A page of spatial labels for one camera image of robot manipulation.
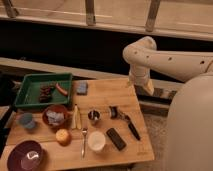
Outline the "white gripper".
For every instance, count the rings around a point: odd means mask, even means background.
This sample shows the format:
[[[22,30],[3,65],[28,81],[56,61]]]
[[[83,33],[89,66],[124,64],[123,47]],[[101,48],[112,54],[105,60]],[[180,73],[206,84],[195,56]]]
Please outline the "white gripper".
[[[141,86],[149,95],[154,94],[153,82],[150,78],[150,69],[139,65],[130,65],[129,80]]]

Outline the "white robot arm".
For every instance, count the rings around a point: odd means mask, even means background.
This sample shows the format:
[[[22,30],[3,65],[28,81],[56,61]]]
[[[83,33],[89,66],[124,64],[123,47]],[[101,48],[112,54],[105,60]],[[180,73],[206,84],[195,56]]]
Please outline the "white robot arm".
[[[165,171],[213,171],[213,52],[159,51],[146,36],[123,49],[129,79],[154,92],[152,70],[183,83],[167,117]]]

